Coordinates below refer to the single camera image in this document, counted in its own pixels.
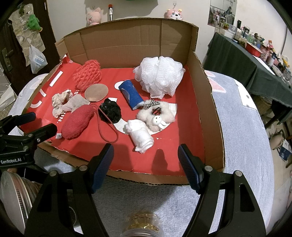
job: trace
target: blue cylinder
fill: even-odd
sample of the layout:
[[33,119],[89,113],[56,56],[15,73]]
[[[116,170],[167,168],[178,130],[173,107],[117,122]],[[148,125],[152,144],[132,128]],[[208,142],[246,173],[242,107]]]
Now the blue cylinder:
[[125,99],[127,100],[129,106],[132,110],[137,109],[139,103],[143,101],[139,93],[137,92],[136,88],[134,87],[133,83],[130,80],[124,81],[120,86],[119,90],[123,93]]

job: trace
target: white bunny charm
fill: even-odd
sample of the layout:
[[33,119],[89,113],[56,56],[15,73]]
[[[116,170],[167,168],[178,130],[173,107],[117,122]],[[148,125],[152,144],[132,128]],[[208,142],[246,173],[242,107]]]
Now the white bunny charm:
[[158,126],[160,129],[164,129],[164,126],[166,126],[166,122],[164,122],[158,115],[154,116],[151,122],[154,126]]

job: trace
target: brown round disc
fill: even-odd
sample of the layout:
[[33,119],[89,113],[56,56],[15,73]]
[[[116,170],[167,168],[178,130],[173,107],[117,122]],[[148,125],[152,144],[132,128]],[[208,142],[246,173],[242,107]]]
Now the brown round disc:
[[104,84],[93,84],[85,90],[85,99],[90,102],[97,102],[107,96],[109,89]]

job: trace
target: dark brown door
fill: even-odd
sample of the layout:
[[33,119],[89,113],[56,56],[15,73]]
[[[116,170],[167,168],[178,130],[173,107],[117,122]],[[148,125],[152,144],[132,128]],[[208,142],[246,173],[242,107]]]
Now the dark brown door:
[[[0,62],[4,68],[4,73],[6,74],[16,94],[19,94],[19,92],[31,79],[37,75],[49,73],[54,68],[54,66],[59,63],[59,55],[55,47],[56,40],[48,16],[46,0],[23,1],[23,4],[28,3],[33,4],[34,14],[39,19],[39,24],[43,28],[43,30],[40,32],[40,35],[46,48],[43,51],[43,54],[46,57],[48,64],[39,70],[37,74],[32,73],[30,65],[25,65],[25,58],[22,53],[22,48],[16,39],[12,25],[9,25],[6,21],[3,28],[0,29]],[[9,56],[12,65],[12,70],[9,72],[1,53],[2,49],[4,48],[6,48],[7,52],[13,50],[12,54]]]

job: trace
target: wicker basket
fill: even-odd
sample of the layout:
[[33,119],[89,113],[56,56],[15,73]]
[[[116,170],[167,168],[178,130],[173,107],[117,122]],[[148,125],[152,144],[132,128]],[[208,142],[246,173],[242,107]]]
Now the wicker basket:
[[260,115],[263,115],[272,106],[272,103],[270,103],[269,101],[265,100],[261,96],[251,95],[251,98],[253,99],[253,101],[254,101],[257,109],[258,109],[258,113]]

